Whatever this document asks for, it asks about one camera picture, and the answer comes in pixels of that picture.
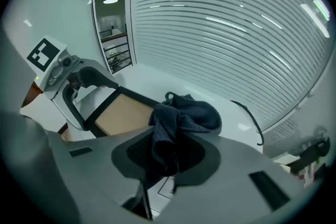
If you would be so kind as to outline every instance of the ceiling light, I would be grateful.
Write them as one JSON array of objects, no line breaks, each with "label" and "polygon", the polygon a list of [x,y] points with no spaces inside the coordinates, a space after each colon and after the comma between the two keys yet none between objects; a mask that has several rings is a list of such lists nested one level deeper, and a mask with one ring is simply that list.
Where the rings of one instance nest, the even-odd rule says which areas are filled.
[{"label": "ceiling light", "polygon": [[324,16],[324,18],[329,21],[329,19],[330,19],[330,12],[327,9],[326,5],[323,3],[323,1],[322,0],[314,0],[313,3],[320,10],[320,12]]},{"label": "ceiling light", "polygon": [[275,58],[277,58],[280,62],[282,62],[290,71],[292,71],[290,66],[280,56],[278,56],[274,51],[270,50],[269,53],[272,54]]},{"label": "ceiling light", "polygon": [[259,27],[260,29],[262,29],[262,27],[261,26],[259,26],[259,25],[257,25],[257,24],[255,24],[255,23],[252,23],[253,25],[255,25],[255,26],[257,26],[257,27]]},{"label": "ceiling light", "polygon": [[275,22],[273,22],[271,19],[267,18],[266,16],[262,15],[262,18],[265,18],[266,20],[270,21],[272,24],[276,25],[277,27],[279,27],[280,29],[282,29],[281,26],[277,25]]},{"label": "ceiling light", "polygon": [[211,20],[211,21],[216,22],[216,23],[220,23],[220,24],[223,24],[223,25],[227,25],[227,26],[230,26],[230,27],[233,27],[233,28],[236,28],[236,29],[238,29],[238,30],[241,30],[241,31],[246,32],[245,29],[243,29],[243,28],[241,28],[241,27],[239,27],[239,26],[237,26],[237,25],[234,25],[234,24],[230,24],[230,23],[228,23],[228,22],[225,22],[225,21],[223,21],[223,20],[218,20],[218,19],[211,18],[211,17],[206,17],[206,19],[207,19],[207,20]]},{"label": "ceiling light", "polygon": [[27,19],[25,19],[23,21],[26,25],[28,25],[29,27],[32,27],[33,25],[30,23],[30,21],[28,21]]},{"label": "ceiling light", "polygon": [[115,2],[118,2],[118,0],[104,0],[103,1],[104,4],[112,4],[112,3],[115,3]]},{"label": "ceiling light", "polygon": [[321,30],[321,32],[323,33],[323,35],[326,38],[329,38],[329,32],[326,29],[326,27],[324,26],[324,24],[320,21],[320,19],[316,16],[316,14],[310,9],[310,7],[308,7],[307,4],[301,4],[300,5],[303,10],[309,15],[309,17],[313,20],[313,22],[315,23],[315,25]]}]

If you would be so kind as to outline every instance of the window blinds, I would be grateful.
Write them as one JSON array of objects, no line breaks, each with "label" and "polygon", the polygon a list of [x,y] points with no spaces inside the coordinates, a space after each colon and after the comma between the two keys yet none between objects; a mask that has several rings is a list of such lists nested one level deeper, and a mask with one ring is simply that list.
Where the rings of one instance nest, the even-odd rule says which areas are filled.
[{"label": "window blinds", "polygon": [[138,62],[245,104],[262,129],[320,75],[330,20],[326,0],[131,0]]}]

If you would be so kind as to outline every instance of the black object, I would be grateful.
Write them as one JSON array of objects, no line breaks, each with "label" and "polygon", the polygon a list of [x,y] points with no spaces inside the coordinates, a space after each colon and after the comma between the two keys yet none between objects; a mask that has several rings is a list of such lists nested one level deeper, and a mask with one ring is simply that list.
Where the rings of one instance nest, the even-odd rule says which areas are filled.
[{"label": "black object", "polygon": [[0,156],[20,189],[56,223],[80,224],[77,205],[57,167],[46,130],[31,118],[16,114],[1,121],[1,127]]},{"label": "black object", "polygon": [[71,157],[78,157],[80,155],[87,154],[91,151],[92,151],[92,149],[89,148],[89,147],[82,147],[82,148],[79,148],[77,150],[70,151],[69,153],[70,153]]},{"label": "black object", "polygon": [[297,174],[309,164],[315,162],[319,157],[325,157],[330,149],[330,139],[322,140],[307,148],[300,154],[300,159],[288,164],[290,172]]},{"label": "black object", "polygon": [[[39,54],[42,53],[44,56],[48,58],[44,65],[40,64],[38,61],[40,59]],[[57,49],[53,44],[51,44],[47,39],[42,39],[42,41],[36,45],[36,47],[31,51],[28,55],[27,60],[30,61],[34,66],[43,72],[46,71],[47,67],[50,65],[52,60],[59,53],[59,49]]]},{"label": "black object", "polygon": [[65,58],[62,64],[64,67],[68,67],[71,64],[71,59],[69,57]]},{"label": "black object", "polygon": [[[118,145],[112,151],[112,162],[124,177],[139,179],[149,189],[162,179],[152,156],[153,129]],[[221,155],[208,141],[193,134],[177,136],[176,155],[179,173],[176,186],[197,186],[206,182],[219,168]]]},{"label": "black object", "polygon": [[259,127],[259,124],[258,122],[256,121],[256,119],[253,117],[252,113],[249,111],[249,109],[247,108],[247,106],[237,102],[237,101],[232,101],[232,103],[235,103],[237,104],[238,106],[242,107],[249,115],[250,117],[252,118],[255,126],[257,127],[257,130],[258,130],[258,133],[260,134],[260,137],[261,137],[261,143],[257,143],[258,146],[262,146],[264,144],[264,135],[263,135],[263,132],[261,131],[260,127]]},{"label": "black object", "polygon": [[149,125],[155,125],[152,156],[157,172],[170,176],[180,170],[177,155],[179,132],[219,134],[222,120],[214,107],[204,101],[195,101],[190,94],[179,96],[168,92],[165,99],[155,106]]},{"label": "black object", "polygon": [[289,201],[287,195],[264,172],[256,172],[249,176],[273,211]]},{"label": "black object", "polygon": [[64,87],[62,93],[64,103],[67,105],[68,109],[77,119],[82,129],[87,131],[85,126],[85,120],[83,119],[82,115],[79,113],[79,111],[76,109],[75,105],[72,102],[73,96],[74,94],[76,94],[75,90],[78,91],[80,87],[87,88],[91,85],[94,85],[96,87],[107,86],[109,88],[117,89],[119,85],[116,82],[111,81],[110,79],[105,77],[102,73],[100,73],[93,67],[84,67],[80,69],[78,72],[73,72],[68,77],[68,81],[70,84]]},{"label": "black object", "polygon": [[330,170],[330,166],[327,166],[325,163],[321,165],[320,168],[314,174],[314,181],[324,179]]}]

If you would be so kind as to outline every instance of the white wall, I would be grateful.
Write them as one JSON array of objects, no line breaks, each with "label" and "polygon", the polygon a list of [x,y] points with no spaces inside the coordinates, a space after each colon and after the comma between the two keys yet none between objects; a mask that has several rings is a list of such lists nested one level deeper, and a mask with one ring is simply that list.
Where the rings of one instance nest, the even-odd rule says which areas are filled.
[{"label": "white wall", "polygon": [[58,132],[66,123],[66,119],[56,106],[40,94],[33,102],[20,109],[20,114],[32,118],[48,131]]},{"label": "white wall", "polygon": [[[1,23],[8,39],[24,58],[41,37],[48,35],[66,44],[70,54],[106,66],[93,24],[90,0],[10,0]],[[41,95],[23,113],[44,128],[57,131],[66,121],[54,108]]]}]

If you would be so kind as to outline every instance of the black frame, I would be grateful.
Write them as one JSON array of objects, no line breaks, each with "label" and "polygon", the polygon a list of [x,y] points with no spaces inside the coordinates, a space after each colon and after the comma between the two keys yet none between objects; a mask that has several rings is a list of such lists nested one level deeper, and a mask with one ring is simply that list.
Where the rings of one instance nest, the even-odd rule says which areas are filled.
[{"label": "black frame", "polygon": [[155,107],[159,102],[156,102],[150,98],[147,98],[141,94],[138,94],[136,92],[133,92],[129,89],[126,89],[122,86],[119,86],[109,97],[105,99],[104,102],[100,104],[99,107],[96,108],[96,110],[87,118],[84,125],[86,129],[91,131],[91,133],[99,138],[99,137],[105,137],[107,136],[96,124],[94,123],[96,119],[100,116],[100,114],[120,95],[124,94],[134,100],[139,101],[140,103],[143,103],[147,106],[150,106],[151,108]]}]

